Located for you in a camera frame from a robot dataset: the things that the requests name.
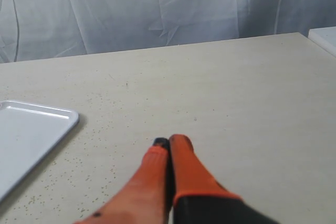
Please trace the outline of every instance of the white curtain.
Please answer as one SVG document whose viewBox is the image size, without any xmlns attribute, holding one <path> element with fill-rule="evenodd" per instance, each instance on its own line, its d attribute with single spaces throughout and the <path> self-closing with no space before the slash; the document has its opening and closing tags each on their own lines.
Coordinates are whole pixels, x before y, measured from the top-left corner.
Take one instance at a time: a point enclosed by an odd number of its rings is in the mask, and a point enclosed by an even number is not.
<svg viewBox="0 0 336 224">
<path fill-rule="evenodd" d="M 0 0 L 0 62 L 336 26 L 336 0 Z"/>
</svg>

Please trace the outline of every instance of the table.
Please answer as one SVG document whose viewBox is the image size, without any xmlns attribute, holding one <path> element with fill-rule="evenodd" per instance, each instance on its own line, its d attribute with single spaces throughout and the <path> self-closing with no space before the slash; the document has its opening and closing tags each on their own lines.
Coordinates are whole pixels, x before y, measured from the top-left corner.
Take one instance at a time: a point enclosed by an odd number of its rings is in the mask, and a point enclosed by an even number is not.
<svg viewBox="0 0 336 224">
<path fill-rule="evenodd" d="M 336 221 L 336 59 L 300 34 L 7 63 L 0 80 L 0 100 L 81 114 L 2 202 L 1 223 L 86 217 L 173 133 L 259 211 Z"/>
<path fill-rule="evenodd" d="M 336 27 L 310 29 L 308 38 L 336 57 Z"/>
</svg>

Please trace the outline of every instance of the white tray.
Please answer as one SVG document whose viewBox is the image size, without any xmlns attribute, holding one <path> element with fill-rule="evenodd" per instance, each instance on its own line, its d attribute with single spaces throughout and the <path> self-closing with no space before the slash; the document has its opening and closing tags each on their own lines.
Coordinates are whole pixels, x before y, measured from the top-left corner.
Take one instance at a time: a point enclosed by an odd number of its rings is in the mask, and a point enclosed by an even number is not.
<svg viewBox="0 0 336 224">
<path fill-rule="evenodd" d="M 0 201 L 77 122 L 72 110 L 0 102 Z"/>
</svg>

